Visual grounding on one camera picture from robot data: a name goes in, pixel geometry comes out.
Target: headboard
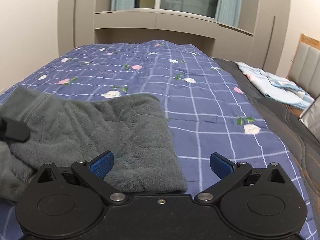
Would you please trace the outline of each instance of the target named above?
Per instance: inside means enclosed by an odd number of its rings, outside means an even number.
[[[301,34],[288,79],[313,98],[320,94],[320,41]]]

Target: cabinet handle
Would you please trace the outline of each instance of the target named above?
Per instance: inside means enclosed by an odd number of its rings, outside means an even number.
[[[73,1],[73,48],[76,47],[76,2],[77,0]]]
[[[275,23],[276,23],[276,16],[274,15],[273,16],[273,23],[272,23],[272,28],[271,28],[270,39],[269,39],[268,48],[267,48],[267,53],[266,53],[266,56],[264,58],[264,62],[263,62],[263,65],[262,65],[262,70],[264,69],[264,65],[266,64],[267,57],[268,57],[268,54],[269,54],[271,40],[272,40],[272,36],[273,36],[273,31],[275,29]]]

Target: gray towel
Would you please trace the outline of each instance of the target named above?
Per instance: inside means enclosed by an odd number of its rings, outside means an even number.
[[[120,191],[187,189],[170,130],[153,95],[81,102],[18,87],[0,114],[30,128],[27,142],[0,144],[2,198],[18,200],[46,161],[70,166],[106,150],[113,152],[115,164],[104,180]]]

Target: light blue blanket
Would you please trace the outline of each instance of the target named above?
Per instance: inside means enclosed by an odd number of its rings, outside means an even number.
[[[308,108],[314,99],[294,82],[278,77],[260,68],[253,68],[242,62],[236,62],[241,72],[267,98],[295,106],[302,110]]]

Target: bed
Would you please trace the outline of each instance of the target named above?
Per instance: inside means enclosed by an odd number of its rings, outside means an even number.
[[[282,139],[295,157],[300,173],[303,174],[304,184],[310,199],[307,206],[312,207],[316,228],[319,228],[320,143],[299,121],[301,110],[265,98],[239,70],[236,63],[222,59],[215,59],[215,61],[235,78],[248,100],[268,123],[268,128]]]
[[[209,158],[228,159],[265,168],[278,162],[302,195],[308,217],[301,236],[318,235],[304,178],[296,158],[268,122],[251,105],[231,74],[193,45],[167,41],[143,44],[96,44],[73,49],[0,95],[3,104],[19,85],[64,99],[101,101],[119,95],[157,96],[172,131],[175,151],[193,196],[217,182]],[[244,131],[250,122],[258,134]],[[14,203],[0,200],[0,238],[18,239]]]

